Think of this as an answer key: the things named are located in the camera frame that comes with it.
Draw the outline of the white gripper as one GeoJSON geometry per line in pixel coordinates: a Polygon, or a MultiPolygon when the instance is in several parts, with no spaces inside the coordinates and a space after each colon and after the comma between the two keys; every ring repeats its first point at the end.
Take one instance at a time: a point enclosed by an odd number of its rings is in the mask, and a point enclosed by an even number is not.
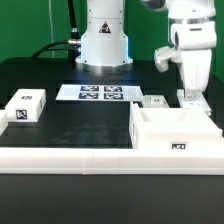
{"type": "Polygon", "coordinates": [[[217,43],[215,22],[173,24],[170,40],[178,52],[185,97],[195,98],[208,85],[212,49],[217,43]]]}

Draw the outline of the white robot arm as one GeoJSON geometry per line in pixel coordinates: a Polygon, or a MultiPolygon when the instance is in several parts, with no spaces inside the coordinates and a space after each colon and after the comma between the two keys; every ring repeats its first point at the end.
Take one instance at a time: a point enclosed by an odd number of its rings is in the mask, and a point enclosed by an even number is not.
{"type": "Polygon", "coordinates": [[[186,99],[197,98],[208,85],[212,49],[216,47],[214,0],[140,0],[152,11],[168,11],[168,41],[173,47],[155,50],[154,61],[160,72],[168,60],[176,63],[186,99]]]}

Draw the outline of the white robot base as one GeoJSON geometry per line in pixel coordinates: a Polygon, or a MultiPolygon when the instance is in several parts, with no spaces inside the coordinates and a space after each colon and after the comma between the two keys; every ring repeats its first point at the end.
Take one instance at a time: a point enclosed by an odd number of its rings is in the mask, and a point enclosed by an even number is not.
{"type": "Polygon", "coordinates": [[[123,31],[125,0],[87,0],[87,29],[81,37],[79,69],[118,73],[132,68],[123,31]]]}

